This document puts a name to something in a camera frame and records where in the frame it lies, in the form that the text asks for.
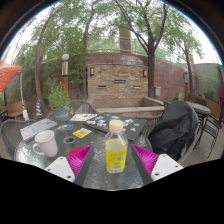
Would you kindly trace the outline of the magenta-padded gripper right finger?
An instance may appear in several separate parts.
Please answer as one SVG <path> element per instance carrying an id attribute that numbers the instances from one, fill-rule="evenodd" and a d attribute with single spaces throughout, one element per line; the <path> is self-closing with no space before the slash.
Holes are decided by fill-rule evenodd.
<path id="1" fill-rule="evenodd" d="M 182 166 L 167 154 L 157 155 L 137 145 L 132 145 L 131 154 L 144 185 L 182 169 Z"/>

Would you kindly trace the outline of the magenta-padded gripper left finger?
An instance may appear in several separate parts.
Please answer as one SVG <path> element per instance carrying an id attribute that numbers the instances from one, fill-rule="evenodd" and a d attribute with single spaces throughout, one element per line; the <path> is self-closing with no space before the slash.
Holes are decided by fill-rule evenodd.
<path id="1" fill-rule="evenodd" d="M 46 171 L 82 186 L 94 157 L 94 146 L 87 146 L 69 157 L 58 157 Z"/>

